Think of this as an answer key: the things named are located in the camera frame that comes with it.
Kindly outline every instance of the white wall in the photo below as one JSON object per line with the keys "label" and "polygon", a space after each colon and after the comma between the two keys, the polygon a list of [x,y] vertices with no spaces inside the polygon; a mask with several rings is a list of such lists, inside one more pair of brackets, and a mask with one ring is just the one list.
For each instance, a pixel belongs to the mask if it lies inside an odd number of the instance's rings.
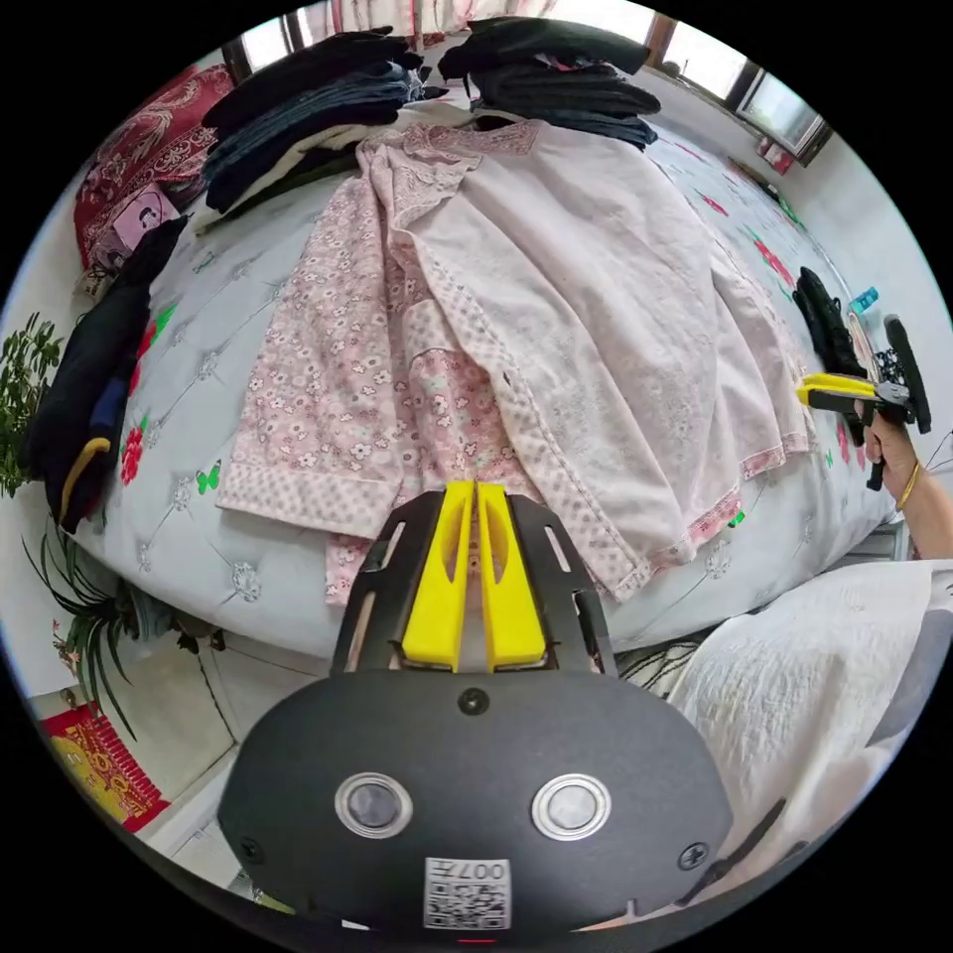
{"label": "white wall", "polygon": [[650,126],[672,125],[691,131],[699,145],[744,162],[776,185],[784,178],[777,173],[754,150],[760,133],[741,122],[732,113],[709,102],[684,83],[649,67],[643,67],[632,82],[651,92],[662,104],[661,112],[648,116]]}
{"label": "white wall", "polygon": [[[884,187],[836,134],[806,169],[790,169],[781,190],[854,293],[875,286],[880,314],[903,321],[933,416],[930,434],[910,430],[926,461],[953,428],[953,325],[920,246]],[[936,459],[951,453],[947,440]],[[943,478],[953,492],[953,473]]]}

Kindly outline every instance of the green butterfly print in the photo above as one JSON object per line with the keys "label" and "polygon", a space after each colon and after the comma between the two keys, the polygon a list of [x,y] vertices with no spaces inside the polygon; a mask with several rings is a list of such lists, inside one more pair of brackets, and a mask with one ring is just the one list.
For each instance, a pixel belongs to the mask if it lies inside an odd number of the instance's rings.
{"label": "green butterfly print", "polygon": [[207,489],[218,489],[218,471],[221,468],[221,460],[215,461],[215,466],[211,468],[209,474],[204,474],[201,470],[196,473],[196,483],[199,484],[199,496],[203,495]]}

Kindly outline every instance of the human hand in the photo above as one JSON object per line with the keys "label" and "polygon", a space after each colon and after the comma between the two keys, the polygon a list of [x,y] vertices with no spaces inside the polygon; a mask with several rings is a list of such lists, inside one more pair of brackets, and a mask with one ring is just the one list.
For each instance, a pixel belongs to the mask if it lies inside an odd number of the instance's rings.
{"label": "human hand", "polygon": [[[854,402],[854,409],[863,419],[864,406],[861,401]],[[884,461],[884,486],[894,499],[900,499],[916,467],[916,450],[906,428],[892,424],[875,413],[874,422],[864,428],[864,441],[867,459],[872,464]]]}

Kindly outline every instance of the windowsill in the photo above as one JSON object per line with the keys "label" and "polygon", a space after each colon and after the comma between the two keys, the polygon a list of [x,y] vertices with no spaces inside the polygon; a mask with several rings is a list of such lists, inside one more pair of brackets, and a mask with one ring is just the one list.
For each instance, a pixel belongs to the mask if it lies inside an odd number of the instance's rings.
{"label": "windowsill", "polygon": [[[673,86],[678,86],[680,89],[684,89],[686,92],[690,92],[696,99],[701,100],[707,105],[711,106],[713,109],[720,112],[723,116],[731,119],[737,125],[741,126],[749,136],[754,139],[760,139],[764,133],[757,128],[753,123],[748,122],[746,119],[742,119],[736,112],[732,112],[730,109],[726,109],[720,102],[716,102],[710,96],[705,95],[700,89],[696,89],[691,84],[684,82],[681,79],[677,79],[674,76],[670,76],[667,72],[662,72],[661,69],[656,69],[655,67],[642,67],[639,72],[649,72],[653,76],[658,76],[659,79],[665,80],[665,82],[671,83]],[[635,75],[635,80],[638,80],[638,73]]]}

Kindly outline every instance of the pink box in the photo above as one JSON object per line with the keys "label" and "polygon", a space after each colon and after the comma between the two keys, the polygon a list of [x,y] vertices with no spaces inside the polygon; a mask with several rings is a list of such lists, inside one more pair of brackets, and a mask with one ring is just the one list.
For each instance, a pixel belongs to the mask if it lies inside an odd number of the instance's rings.
{"label": "pink box", "polygon": [[128,205],[113,219],[112,226],[123,244],[132,251],[142,236],[156,225],[178,218],[175,206],[159,186],[146,186],[129,200]]}

